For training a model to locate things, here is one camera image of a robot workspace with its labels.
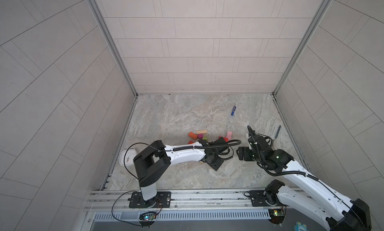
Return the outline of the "natural wood block 31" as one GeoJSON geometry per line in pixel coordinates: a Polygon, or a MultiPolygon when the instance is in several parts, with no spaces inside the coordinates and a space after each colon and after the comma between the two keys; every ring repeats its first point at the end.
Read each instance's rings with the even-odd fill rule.
{"type": "Polygon", "coordinates": [[[196,131],[196,134],[197,134],[197,135],[200,135],[200,134],[204,135],[204,134],[207,134],[207,133],[208,133],[207,130],[199,130],[199,131],[196,131]]]}

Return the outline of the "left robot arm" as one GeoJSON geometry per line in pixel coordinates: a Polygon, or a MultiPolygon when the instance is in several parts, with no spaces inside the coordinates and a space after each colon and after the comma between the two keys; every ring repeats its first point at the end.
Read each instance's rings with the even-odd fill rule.
{"type": "Polygon", "coordinates": [[[129,172],[138,182],[140,191],[134,192],[130,198],[129,207],[134,208],[168,208],[170,206],[170,192],[158,192],[156,182],[165,171],[173,165],[186,162],[202,162],[209,165],[214,171],[234,157],[233,146],[240,144],[240,141],[229,141],[220,137],[215,142],[208,142],[200,139],[196,142],[189,142],[187,145],[170,146],[165,145],[161,140],[148,145],[138,153],[132,146],[121,152],[120,163],[126,169],[133,165],[136,174],[129,172]]]}

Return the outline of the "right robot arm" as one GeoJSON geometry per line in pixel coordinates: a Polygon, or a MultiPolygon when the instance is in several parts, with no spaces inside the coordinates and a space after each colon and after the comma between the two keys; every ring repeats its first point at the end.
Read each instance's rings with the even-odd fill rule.
{"type": "Polygon", "coordinates": [[[296,184],[302,195],[274,179],[265,188],[263,198],[270,206],[285,205],[296,209],[327,231],[370,231],[370,208],[361,199],[352,200],[337,192],[306,170],[293,156],[273,150],[269,137],[248,129],[248,147],[239,147],[241,161],[256,162],[268,175],[283,177],[296,184]]]}

